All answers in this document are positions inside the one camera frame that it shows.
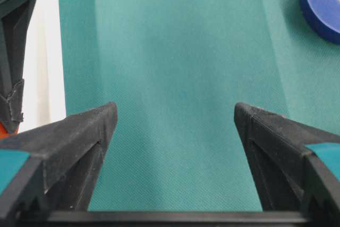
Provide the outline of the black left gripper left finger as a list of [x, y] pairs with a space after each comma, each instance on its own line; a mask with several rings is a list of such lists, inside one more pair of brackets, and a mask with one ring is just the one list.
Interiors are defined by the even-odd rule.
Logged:
[[117, 124], [113, 102], [1, 140], [1, 226], [88, 209]]

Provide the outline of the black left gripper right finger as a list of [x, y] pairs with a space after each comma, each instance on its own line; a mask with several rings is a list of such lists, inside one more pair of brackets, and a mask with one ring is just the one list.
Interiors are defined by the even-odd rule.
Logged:
[[321, 153], [339, 135], [237, 103], [234, 123], [264, 211], [300, 211], [316, 226], [339, 226], [339, 178]]

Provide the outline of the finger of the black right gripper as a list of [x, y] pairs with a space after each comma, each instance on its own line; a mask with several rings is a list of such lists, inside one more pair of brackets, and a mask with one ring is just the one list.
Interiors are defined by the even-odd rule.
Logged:
[[23, 66], [36, 0], [1, 1], [1, 124], [16, 134], [23, 121]]

